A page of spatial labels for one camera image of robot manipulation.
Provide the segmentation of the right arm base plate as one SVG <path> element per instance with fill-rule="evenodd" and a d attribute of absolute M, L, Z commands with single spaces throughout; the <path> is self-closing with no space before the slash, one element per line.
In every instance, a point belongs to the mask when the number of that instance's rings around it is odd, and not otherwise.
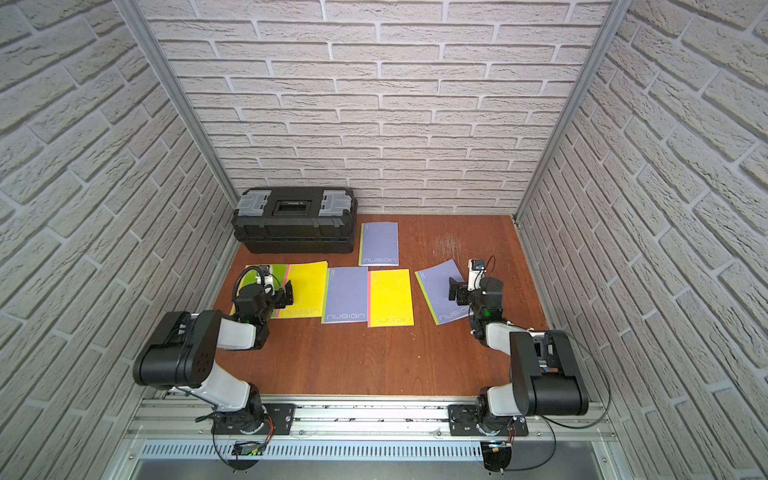
<path fill-rule="evenodd" d="M 526 419 L 520 415 L 494 416 L 478 412 L 475 404 L 451 404 L 447 407 L 450 434 L 452 436 L 480 436 L 501 438 L 529 435 Z"/>

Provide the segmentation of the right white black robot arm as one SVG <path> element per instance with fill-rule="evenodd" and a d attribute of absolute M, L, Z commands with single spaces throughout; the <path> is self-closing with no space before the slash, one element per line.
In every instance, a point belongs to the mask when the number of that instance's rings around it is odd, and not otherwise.
<path fill-rule="evenodd" d="M 474 338 L 509 357 L 510 381 L 482 389 L 476 399 L 479 422 L 497 430 L 503 421 L 529 414 L 586 414 L 590 398 L 566 332 L 529 331 L 507 321 L 502 289 L 493 277 L 448 284 L 448 298 L 469 308 Z"/>

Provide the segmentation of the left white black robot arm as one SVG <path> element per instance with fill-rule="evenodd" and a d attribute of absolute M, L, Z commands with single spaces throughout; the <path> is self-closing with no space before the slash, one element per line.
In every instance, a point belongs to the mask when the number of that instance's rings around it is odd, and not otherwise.
<path fill-rule="evenodd" d="M 272 313 L 293 302 L 291 283 L 276 288 L 260 282 L 235 294 L 232 317 L 220 310 L 169 312 L 138 354 L 133 379 L 140 386 L 189 394 L 212 407 L 212 418 L 254 431 L 267 421 L 258 389 L 221 367 L 216 353 L 262 349 Z"/>

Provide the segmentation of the purple cover notebook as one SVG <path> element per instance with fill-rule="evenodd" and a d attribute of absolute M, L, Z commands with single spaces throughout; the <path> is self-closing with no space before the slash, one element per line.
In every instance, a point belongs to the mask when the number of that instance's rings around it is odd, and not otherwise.
<path fill-rule="evenodd" d="M 369 274 L 366 267 L 336 267 L 327 271 L 323 324 L 367 323 Z"/>
<path fill-rule="evenodd" d="M 397 222 L 362 224 L 358 265 L 361 267 L 399 265 Z"/>

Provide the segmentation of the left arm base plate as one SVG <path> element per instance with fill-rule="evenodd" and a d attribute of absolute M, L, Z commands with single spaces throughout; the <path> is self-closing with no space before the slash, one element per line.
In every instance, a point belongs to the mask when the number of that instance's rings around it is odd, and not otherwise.
<path fill-rule="evenodd" d="M 245 412 L 227 412 L 214 420 L 215 435 L 288 435 L 293 424 L 296 405 L 292 403 L 267 403 L 260 415 Z"/>

